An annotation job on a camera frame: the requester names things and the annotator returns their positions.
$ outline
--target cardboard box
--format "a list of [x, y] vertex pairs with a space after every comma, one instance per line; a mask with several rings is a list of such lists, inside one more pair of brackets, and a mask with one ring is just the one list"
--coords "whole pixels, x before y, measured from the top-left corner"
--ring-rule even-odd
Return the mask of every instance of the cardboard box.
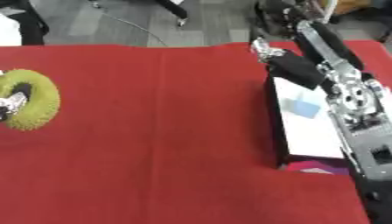
[[[322, 7], [326, 7], [328, 0], [319, 0]], [[371, 0], [339, 0], [334, 12], [335, 15], [342, 15], [361, 8], [366, 8], [371, 4]]]

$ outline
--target white paper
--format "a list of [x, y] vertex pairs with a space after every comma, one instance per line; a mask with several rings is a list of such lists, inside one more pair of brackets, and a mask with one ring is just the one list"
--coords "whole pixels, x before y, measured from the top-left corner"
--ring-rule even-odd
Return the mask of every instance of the white paper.
[[[343, 158], [341, 142], [330, 120], [326, 93], [317, 88], [314, 91], [300, 87], [282, 78], [274, 78], [279, 100], [284, 132], [291, 155]], [[296, 115], [284, 105], [301, 99], [320, 106], [318, 113], [311, 119]]]
[[175, 4], [181, 4], [184, 0], [171, 0]]
[[0, 13], [0, 46], [21, 46], [19, 22]]

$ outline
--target green fuzzy ring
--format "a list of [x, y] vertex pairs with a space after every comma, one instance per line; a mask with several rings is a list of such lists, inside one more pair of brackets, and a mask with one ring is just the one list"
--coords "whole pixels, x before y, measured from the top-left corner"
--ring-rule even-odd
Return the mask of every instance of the green fuzzy ring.
[[56, 86], [44, 75], [30, 70], [12, 70], [0, 76], [0, 98], [8, 98], [19, 83], [31, 85], [30, 100], [16, 115], [5, 121], [17, 130], [35, 130], [54, 118], [60, 108], [60, 94]]

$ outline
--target red table surface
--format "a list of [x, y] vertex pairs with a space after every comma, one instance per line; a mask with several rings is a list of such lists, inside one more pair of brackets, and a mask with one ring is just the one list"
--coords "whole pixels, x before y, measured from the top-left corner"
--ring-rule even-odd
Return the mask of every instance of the red table surface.
[[[381, 45], [349, 45], [392, 84]], [[49, 76], [62, 103], [43, 129], [0, 128], [2, 224], [368, 223], [348, 176], [276, 170], [246, 44], [3, 47], [12, 68]]]

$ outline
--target gray floor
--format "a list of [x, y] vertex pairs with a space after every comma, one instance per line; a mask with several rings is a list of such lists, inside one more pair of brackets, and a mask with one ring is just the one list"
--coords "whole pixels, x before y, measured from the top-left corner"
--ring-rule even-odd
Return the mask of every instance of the gray floor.
[[[87, 0], [31, 0], [51, 26], [48, 45], [121, 44], [162, 46], [140, 29], [93, 9]], [[255, 0], [185, 0], [189, 23], [179, 29], [176, 18], [153, 0], [101, 0], [109, 14], [132, 21], [159, 36], [168, 46], [213, 46], [248, 40]], [[344, 39], [374, 39], [383, 32], [377, 23], [345, 19], [333, 25]]]

